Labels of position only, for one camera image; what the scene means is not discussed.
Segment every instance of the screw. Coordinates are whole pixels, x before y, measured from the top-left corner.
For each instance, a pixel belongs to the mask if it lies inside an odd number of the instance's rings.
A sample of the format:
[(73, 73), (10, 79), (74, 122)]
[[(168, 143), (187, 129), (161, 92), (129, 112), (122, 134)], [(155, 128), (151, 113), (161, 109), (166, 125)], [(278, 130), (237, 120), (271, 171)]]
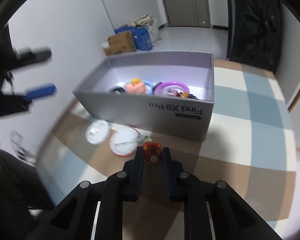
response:
[(189, 177), (189, 173), (183, 171), (179, 174), (180, 178), (187, 179)]
[(217, 186), (219, 188), (225, 188), (227, 186), (227, 184), (223, 180), (220, 180), (217, 182)]
[(124, 178), (125, 176), (127, 176), (127, 173), (125, 173), (124, 171), (119, 171), (117, 173), (118, 178)]
[(89, 187), (89, 185), (90, 185), (90, 183), (86, 180), (84, 180), (80, 183), (80, 187), (82, 187), (82, 188)]

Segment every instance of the gray box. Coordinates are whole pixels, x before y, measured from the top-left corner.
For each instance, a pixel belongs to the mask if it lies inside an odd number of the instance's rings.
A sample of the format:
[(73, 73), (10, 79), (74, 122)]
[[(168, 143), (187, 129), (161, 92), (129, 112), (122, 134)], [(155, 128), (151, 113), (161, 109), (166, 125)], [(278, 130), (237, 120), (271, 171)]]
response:
[[(179, 81), (200, 100), (108, 91), (131, 78)], [(214, 105), (211, 53), (147, 51), (108, 57), (73, 92), (94, 118), (157, 133), (204, 140)]]

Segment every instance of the plastic lid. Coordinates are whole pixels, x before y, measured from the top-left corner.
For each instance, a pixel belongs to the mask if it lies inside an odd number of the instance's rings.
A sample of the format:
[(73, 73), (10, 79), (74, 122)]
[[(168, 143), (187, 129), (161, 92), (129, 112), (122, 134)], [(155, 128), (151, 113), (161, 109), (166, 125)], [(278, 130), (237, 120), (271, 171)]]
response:
[(139, 132), (131, 127), (118, 130), (110, 139), (110, 149), (119, 156), (133, 154), (138, 146)]
[(89, 143), (103, 143), (110, 133), (110, 125), (105, 120), (97, 120), (89, 125), (86, 131), (86, 139)]

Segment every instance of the plush toy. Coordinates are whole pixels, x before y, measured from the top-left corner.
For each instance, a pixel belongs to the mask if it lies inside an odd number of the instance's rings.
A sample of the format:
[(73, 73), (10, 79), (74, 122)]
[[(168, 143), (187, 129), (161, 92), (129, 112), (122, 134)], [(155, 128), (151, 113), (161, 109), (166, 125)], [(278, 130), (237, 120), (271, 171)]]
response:
[(148, 89), (141, 79), (132, 78), (131, 84), (126, 85), (126, 91), (130, 94), (145, 94)]
[(143, 146), (143, 156), (148, 164), (157, 163), (161, 154), (161, 144), (148, 142)]
[(141, 145), (145, 145), (148, 142), (152, 142), (152, 139), (149, 136), (145, 136), (145, 140), (143, 141), (143, 143)]

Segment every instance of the toy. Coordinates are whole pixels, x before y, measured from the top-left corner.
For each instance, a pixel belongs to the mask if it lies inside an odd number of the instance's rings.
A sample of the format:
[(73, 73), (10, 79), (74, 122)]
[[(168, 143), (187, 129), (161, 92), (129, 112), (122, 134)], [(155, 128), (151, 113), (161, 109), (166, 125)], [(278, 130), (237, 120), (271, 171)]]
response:
[(116, 94), (122, 94), (122, 93), (125, 93), (126, 91), (124, 90), (123, 87), (114, 87), (114, 88), (111, 88), (111, 90), (109, 92), (110, 93), (114, 92)]
[(179, 92), (176, 89), (169, 89), (168, 90), (168, 96), (169, 97), (179, 97)]
[(152, 93), (154, 93), (155, 89), (157, 88), (157, 86), (161, 85), (162, 82), (158, 82), (157, 84), (155, 84), (152, 88)]
[(148, 164), (157, 163), (161, 154), (161, 144), (148, 142), (143, 147), (143, 157)]
[(169, 87), (169, 86), (178, 86), (178, 87), (181, 87), (183, 89), (183, 92), (186, 92), (186, 93), (190, 93), (189, 92), (189, 88), (187, 87), (187, 85), (181, 83), (181, 82), (176, 82), (176, 81), (167, 81), (167, 82), (163, 82), (162, 84), (159, 84), (155, 90), (154, 90), (154, 95), (163, 95), (163, 89), (166, 88), (166, 87)]
[(139, 78), (132, 78), (126, 82), (126, 91), (130, 94), (152, 94), (153, 84), (148, 80), (141, 80)]
[(183, 92), (183, 93), (181, 93), (179, 96), (180, 96), (181, 98), (188, 98), (189, 95), (190, 95), (189, 93)]
[(145, 140), (143, 141), (143, 143), (141, 145), (145, 145), (148, 142), (152, 142), (152, 138), (150, 138), (149, 136), (145, 136)]
[(193, 94), (189, 94), (188, 98), (199, 100), (199, 99), (198, 99), (196, 96), (194, 96)]

